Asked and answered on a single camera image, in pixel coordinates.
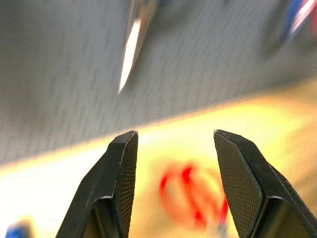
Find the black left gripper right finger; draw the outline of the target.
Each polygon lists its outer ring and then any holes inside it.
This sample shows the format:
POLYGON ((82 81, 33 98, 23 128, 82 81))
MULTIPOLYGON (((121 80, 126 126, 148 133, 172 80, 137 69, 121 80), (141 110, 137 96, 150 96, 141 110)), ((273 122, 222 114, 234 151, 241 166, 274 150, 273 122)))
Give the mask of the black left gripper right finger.
POLYGON ((252 141, 219 129, 213 138, 239 238, 317 238, 317 218, 252 141))

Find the blue object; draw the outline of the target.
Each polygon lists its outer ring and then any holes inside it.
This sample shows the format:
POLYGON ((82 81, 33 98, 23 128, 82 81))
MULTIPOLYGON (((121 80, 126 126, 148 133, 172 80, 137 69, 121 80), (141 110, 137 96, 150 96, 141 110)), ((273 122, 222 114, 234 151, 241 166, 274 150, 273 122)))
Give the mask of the blue object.
POLYGON ((34 238, 32 223, 28 220, 20 220, 10 224, 4 238, 34 238))

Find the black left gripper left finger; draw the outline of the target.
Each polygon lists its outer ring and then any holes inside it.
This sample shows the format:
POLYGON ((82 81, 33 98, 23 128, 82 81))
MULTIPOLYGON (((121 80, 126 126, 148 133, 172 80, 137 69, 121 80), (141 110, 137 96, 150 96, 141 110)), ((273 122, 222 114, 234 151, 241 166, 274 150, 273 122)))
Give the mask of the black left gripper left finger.
POLYGON ((128 238, 138 132, 114 138, 80 182, 55 238, 128 238))

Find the grey pegboard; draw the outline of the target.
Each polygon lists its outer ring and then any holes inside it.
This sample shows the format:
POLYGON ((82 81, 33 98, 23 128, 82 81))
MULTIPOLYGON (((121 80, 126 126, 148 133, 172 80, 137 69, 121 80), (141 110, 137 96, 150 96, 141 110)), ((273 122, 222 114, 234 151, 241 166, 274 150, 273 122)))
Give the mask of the grey pegboard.
POLYGON ((119 92, 129 0, 0 0, 0 165, 317 77, 288 0, 164 0, 119 92))

